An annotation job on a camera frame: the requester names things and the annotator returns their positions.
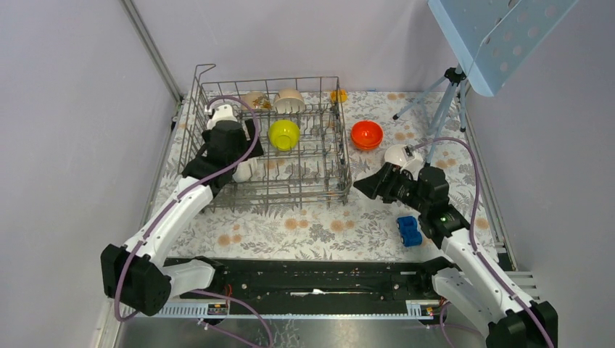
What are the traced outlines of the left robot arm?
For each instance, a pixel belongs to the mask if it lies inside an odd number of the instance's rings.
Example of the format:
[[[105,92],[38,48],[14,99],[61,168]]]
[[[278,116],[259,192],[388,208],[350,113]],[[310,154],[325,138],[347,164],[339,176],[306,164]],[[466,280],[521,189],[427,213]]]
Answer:
[[[114,301],[115,317],[126,321],[121,305],[135,313],[157,314],[167,301],[200,290],[215,298],[224,277],[203,257],[165,265],[168,253],[188,224],[233,180],[238,166],[260,156],[260,123],[233,118],[219,120],[204,133],[204,144],[181,173],[163,207],[122,246],[109,244],[101,253],[104,293]]]

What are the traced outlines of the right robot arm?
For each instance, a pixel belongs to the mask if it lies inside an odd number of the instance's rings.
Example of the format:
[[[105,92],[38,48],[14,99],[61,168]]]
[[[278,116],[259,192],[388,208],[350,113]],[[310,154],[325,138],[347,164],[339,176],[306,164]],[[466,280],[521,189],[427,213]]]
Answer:
[[[417,211],[422,232],[444,253],[417,277],[422,297],[446,298],[480,331],[487,347],[557,347],[556,310],[535,301],[485,255],[471,224],[450,203],[443,170],[424,167],[413,178],[386,163],[353,186],[370,199],[401,202]]]

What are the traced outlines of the orange plastic bowl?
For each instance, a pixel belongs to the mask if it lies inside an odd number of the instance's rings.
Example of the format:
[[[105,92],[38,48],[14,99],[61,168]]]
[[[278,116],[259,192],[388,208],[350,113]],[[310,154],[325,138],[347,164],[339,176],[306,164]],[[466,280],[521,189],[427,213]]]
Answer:
[[[384,138],[384,131],[374,121],[361,120],[352,126],[350,137],[353,143],[381,143]]]
[[[380,143],[372,143],[372,144],[362,144],[362,143],[354,143],[354,147],[360,151],[368,152],[378,149]]]

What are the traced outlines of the white ribbed ceramic bowl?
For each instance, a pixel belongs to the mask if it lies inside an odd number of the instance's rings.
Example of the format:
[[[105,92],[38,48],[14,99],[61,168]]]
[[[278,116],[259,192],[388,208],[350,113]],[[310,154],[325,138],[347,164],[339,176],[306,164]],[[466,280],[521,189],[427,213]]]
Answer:
[[[410,173],[412,173],[414,176],[416,176],[418,175],[418,172],[424,166],[424,164],[422,165],[422,167],[418,167],[418,166],[404,167],[405,154],[404,154],[403,148],[405,146],[408,146],[408,145],[396,144],[388,148],[384,153],[383,163],[384,164],[390,163],[393,165],[397,165],[402,170],[407,170]]]

